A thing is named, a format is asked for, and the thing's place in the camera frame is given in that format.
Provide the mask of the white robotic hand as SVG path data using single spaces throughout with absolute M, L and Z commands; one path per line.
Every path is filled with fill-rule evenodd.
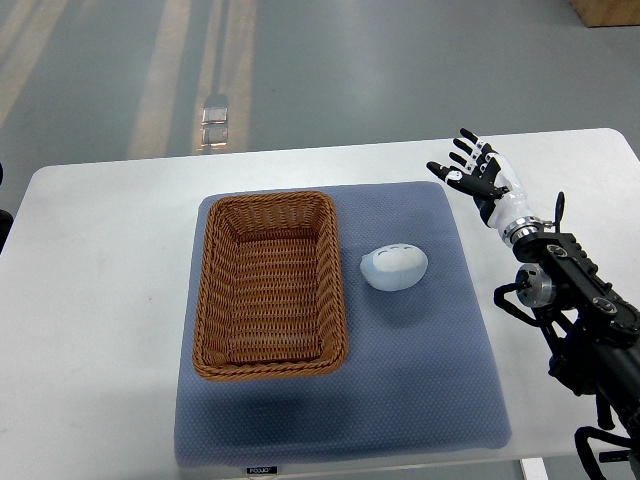
M 455 150 L 449 153 L 449 158 L 503 193 L 499 199 L 475 200 L 483 222 L 495 229 L 502 240 L 519 240 L 535 233 L 536 214 L 529 207 L 526 190 L 507 159 L 470 130 L 461 128 L 459 133 L 460 138 L 453 139 Z M 454 190 L 472 192 L 469 176 L 456 167 L 430 161 L 426 168 Z

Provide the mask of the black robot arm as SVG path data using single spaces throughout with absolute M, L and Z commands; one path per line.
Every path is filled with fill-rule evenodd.
M 639 311 L 597 275 L 575 236 L 561 229 L 565 196 L 554 217 L 539 218 L 507 159 L 461 129 L 452 165 L 427 163 L 446 185 L 470 196 L 521 266 L 497 287 L 494 304 L 540 330 L 551 352 L 549 374 L 575 395 L 592 395 L 597 424 L 576 430 L 582 467 L 601 479 L 604 462 L 627 461 L 639 472 Z

